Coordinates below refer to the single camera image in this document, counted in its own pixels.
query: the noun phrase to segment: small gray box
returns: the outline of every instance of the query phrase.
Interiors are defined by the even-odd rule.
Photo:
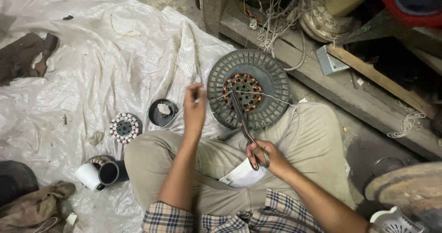
[[[321,65],[324,76],[327,76],[333,72],[342,71],[350,68],[350,66],[348,66],[343,61],[328,54],[327,45],[324,45],[323,47],[319,48],[316,51],[316,55],[318,56],[319,64]]]

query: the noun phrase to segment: person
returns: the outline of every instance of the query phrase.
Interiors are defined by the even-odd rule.
[[[201,138],[206,91],[190,85],[184,99],[184,134],[150,131],[125,152],[126,168],[145,216],[145,232],[365,233],[345,173],[334,112],[323,104],[289,106],[275,123],[222,140]],[[218,181],[256,155],[268,173],[249,188]]]

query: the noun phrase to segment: concrete floor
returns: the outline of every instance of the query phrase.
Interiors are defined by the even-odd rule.
[[[196,22],[196,24],[204,30],[202,14],[196,8],[195,0],[137,1],[149,4],[158,10],[162,10],[165,6],[170,6]],[[229,38],[222,39],[229,44],[233,44],[237,48],[242,48],[240,45],[235,45],[235,42]],[[374,163],[378,159],[387,156],[395,156],[403,159],[409,164],[422,161],[418,156],[414,155],[402,145],[362,122],[339,106],[336,106],[334,103],[325,99],[312,89],[309,89],[293,77],[290,77],[290,88],[295,102],[306,98],[307,101],[320,102],[332,107],[338,117],[341,128],[346,128],[346,132],[341,129],[341,136],[344,153],[346,154],[347,161],[351,167],[349,185],[357,204],[362,202],[364,198],[361,194],[363,194],[365,185],[367,185],[367,183],[374,177],[372,169]]]

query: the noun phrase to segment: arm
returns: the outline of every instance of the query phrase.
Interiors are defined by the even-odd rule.
[[[192,84],[184,98],[184,136],[172,168],[161,186],[157,199],[176,208],[191,210],[192,182],[196,150],[206,116],[206,90]]]
[[[366,233],[369,223],[352,209],[340,202],[309,178],[293,167],[270,141],[256,140],[247,146],[247,156],[252,163],[251,151],[264,163],[264,154],[270,159],[269,171],[288,183],[298,194],[304,206],[324,228],[330,233]]]

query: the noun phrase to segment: red object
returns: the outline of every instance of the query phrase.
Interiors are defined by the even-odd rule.
[[[387,10],[400,21],[412,27],[432,27],[442,26],[442,13],[426,16],[410,15],[400,10],[394,0],[382,0]]]

